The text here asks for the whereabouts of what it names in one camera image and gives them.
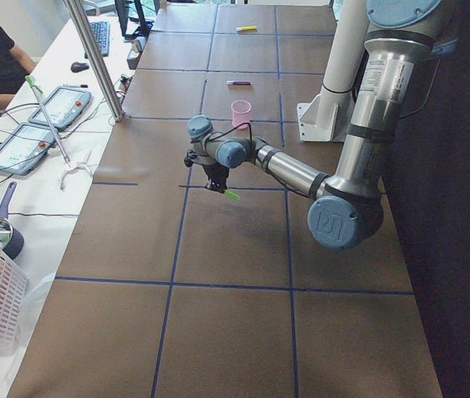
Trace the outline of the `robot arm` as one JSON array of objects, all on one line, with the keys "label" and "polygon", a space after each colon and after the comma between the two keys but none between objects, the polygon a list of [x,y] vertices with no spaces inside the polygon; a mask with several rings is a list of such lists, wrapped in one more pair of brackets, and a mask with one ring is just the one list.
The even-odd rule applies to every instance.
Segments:
[{"label": "robot arm", "polygon": [[187,166],[201,166],[207,188],[228,192],[231,169],[253,163],[287,189],[312,200],[308,229],[322,246],[345,250],[383,221],[378,188],[406,92],[423,61],[451,52],[458,40],[457,1],[346,1],[342,4],[322,88],[298,106],[305,141],[343,144],[332,175],[263,139],[233,138],[197,115],[187,124]]}]

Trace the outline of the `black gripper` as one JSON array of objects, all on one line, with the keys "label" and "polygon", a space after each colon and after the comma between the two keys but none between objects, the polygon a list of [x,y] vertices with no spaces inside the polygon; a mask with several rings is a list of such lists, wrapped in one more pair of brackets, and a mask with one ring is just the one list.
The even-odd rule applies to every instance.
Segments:
[{"label": "black gripper", "polygon": [[204,165],[203,169],[208,177],[206,187],[213,187],[215,192],[224,194],[230,169],[219,163]]}]

